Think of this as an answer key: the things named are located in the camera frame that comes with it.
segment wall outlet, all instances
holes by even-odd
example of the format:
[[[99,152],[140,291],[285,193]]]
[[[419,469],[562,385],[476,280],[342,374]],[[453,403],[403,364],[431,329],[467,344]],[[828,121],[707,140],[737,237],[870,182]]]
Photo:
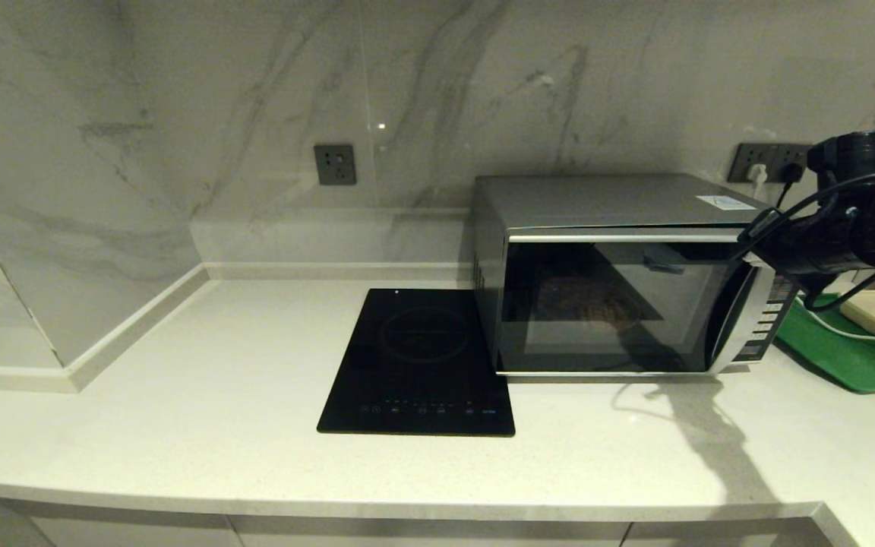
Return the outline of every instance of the wall outlet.
[[[317,144],[316,173],[321,186],[352,186],[357,183],[357,163],[349,144]]]
[[[805,155],[811,144],[744,142],[738,145],[735,160],[728,171],[728,182],[751,182],[751,166],[764,163],[768,182],[785,182],[785,167],[796,165],[805,170]]]

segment microwave handle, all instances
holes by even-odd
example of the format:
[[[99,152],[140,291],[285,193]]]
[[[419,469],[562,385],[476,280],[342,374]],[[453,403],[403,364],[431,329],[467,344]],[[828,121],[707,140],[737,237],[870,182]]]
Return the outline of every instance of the microwave handle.
[[[749,342],[754,327],[758,325],[758,319],[765,311],[768,295],[775,282],[775,270],[753,253],[744,256],[744,262],[751,264],[751,267],[754,268],[754,276],[750,277],[750,282],[745,283],[741,288],[741,293],[747,291],[747,297],[744,298],[741,309],[733,309],[729,315],[729,317],[734,316],[735,324],[728,334],[722,350],[718,352],[718,357],[715,357],[715,361],[711,363],[711,369],[708,370],[711,374],[718,373],[731,364],[744,344]],[[741,300],[740,297],[741,294],[735,297],[733,302]]]

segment microwave control panel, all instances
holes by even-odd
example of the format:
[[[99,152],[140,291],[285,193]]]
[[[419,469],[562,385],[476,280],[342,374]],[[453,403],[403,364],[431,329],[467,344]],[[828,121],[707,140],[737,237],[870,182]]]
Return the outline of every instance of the microwave control panel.
[[[765,356],[765,351],[774,342],[775,333],[779,332],[779,326],[788,315],[788,310],[798,292],[799,289],[794,283],[780,274],[775,274],[775,281],[772,283],[771,292],[768,293],[768,302],[765,304],[761,318],[758,318],[754,329],[751,329],[753,330],[751,338],[739,351],[738,356],[732,359],[733,363],[760,361]]]

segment white cable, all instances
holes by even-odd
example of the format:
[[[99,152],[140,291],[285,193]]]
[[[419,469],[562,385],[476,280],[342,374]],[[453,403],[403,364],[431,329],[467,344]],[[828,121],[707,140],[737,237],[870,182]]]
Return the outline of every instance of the white cable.
[[[864,335],[860,335],[860,334],[852,334],[852,333],[848,333],[848,332],[843,332],[843,331],[837,329],[836,327],[833,327],[829,323],[826,323],[825,321],[823,321],[823,319],[820,318],[820,316],[818,314],[815,314],[815,312],[811,311],[811,309],[806,308],[804,302],[802,302],[802,298],[799,298],[798,296],[796,296],[795,301],[799,302],[799,305],[801,305],[802,309],[805,309],[806,313],[812,316],[812,319],[816,319],[817,323],[826,327],[827,330],[834,332],[834,333],[837,333],[839,336],[843,336],[846,338],[852,338],[854,340],[875,340],[875,336],[864,336]]]
[[[751,184],[754,184],[754,190],[751,192],[751,197],[761,197],[761,189],[765,186],[765,181],[768,180],[768,170],[765,169],[764,163],[756,163],[747,170],[747,177],[750,178]]]

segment cooktop burner ring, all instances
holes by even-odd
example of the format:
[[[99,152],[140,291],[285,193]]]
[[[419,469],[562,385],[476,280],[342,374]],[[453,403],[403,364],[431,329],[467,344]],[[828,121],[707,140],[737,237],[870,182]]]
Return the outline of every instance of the cooktop burner ring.
[[[390,356],[428,365],[458,356],[468,347],[468,322],[456,312],[437,307],[404,309],[380,327],[379,342]]]

